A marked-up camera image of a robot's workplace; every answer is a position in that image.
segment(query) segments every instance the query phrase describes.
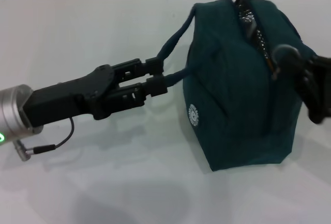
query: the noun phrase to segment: black cable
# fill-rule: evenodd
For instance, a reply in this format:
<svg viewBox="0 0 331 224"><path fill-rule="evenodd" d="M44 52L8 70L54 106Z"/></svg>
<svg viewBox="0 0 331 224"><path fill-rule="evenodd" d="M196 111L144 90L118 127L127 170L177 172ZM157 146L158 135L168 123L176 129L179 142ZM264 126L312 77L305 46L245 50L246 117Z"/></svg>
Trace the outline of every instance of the black cable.
<svg viewBox="0 0 331 224"><path fill-rule="evenodd" d="M71 131L70 131L70 134L63 140L61 141L59 144L57 145L43 145L43 146L36 146L36 147L33 147L33 153L34 154L40 154L40 153L45 153L45 152L49 152L49 151L52 151L52 150L55 150L57 148L59 148L60 146L62 146L64 143L66 143L72 136L73 132L74 132L74 122L73 122L73 119L72 117L69 118L70 119L70 122L71 122Z"/></svg>

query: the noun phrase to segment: bag strap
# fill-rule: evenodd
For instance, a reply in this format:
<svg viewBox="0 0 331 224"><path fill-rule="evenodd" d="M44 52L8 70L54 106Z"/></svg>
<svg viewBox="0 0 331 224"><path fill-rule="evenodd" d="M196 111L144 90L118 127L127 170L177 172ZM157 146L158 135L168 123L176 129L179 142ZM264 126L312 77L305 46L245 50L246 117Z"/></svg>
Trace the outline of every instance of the bag strap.
<svg viewBox="0 0 331 224"><path fill-rule="evenodd" d="M187 20L184 22L181 28L173 36L171 36L171 38L163 45L160 52L156 56L157 59L164 61L167 57L169 57L169 55L176 47L181 36L190 26L193 17L195 16L195 13L196 13L196 6L193 6ZM219 45L216 42L213 42L212 44L210 44L210 46L208 46L207 49L200 52L200 55L198 56L199 59L197 59L193 63L190 64L187 63L187 66L183 70L165 76L164 79L166 82L165 83L166 86L171 87L176 83L178 83L179 81L181 81L183 78L192 74L197 68L199 68L203 64L204 59L210 57L218 49L219 49Z"/></svg>

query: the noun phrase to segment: white logo patch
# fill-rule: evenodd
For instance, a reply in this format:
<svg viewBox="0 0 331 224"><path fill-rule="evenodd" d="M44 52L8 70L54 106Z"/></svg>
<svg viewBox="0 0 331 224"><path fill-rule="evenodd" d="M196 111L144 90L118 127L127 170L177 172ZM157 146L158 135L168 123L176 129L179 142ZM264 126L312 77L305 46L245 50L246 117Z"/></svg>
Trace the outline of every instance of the white logo patch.
<svg viewBox="0 0 331 224"><path fill-rule="evenodd" d="M191 104L190 108L188 109L188 117L193 127L197 127L199 124L199 113L193 104Z"/></svg>

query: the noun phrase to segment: white tabletop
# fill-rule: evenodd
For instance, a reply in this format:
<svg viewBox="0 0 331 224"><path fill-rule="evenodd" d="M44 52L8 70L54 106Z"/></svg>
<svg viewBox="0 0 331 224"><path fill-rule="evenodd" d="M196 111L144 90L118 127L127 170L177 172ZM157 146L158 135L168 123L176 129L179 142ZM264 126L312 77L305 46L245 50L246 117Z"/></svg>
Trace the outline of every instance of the white tabletop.
<svg viewBox="0 0 331 224"><path fill-rule="evenodd" d="M0 89L34 89L102 64L157 54L196 2L0 0ZM273 0L320 55L331 56L331 0ZM166 62L184 67L190 28ZM71 140L23 163L0 149L0 223L311 224L331 220L331 122L303 108L293 152L278 166L212 172L186 117L181 84L102 121L75 117ZM54 144L70 122L24 140Z"/></svg>

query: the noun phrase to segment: teal bag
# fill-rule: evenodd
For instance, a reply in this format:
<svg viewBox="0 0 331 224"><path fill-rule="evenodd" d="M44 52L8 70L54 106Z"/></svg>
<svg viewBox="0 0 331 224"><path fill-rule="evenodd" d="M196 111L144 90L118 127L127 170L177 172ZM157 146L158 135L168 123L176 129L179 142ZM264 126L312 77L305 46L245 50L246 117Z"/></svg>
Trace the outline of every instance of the teal bag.
<svg viewBox="0 0 331 224"><path fill-rule="evenodd" d="M314 52L289 19L269 1L219 0L195 4L184 25L157 55L166 59L195 18L194 36L182 71L189 120L213 171L281 163L292 151L302 101L290 77L280 73L280 44Z"/></svg>

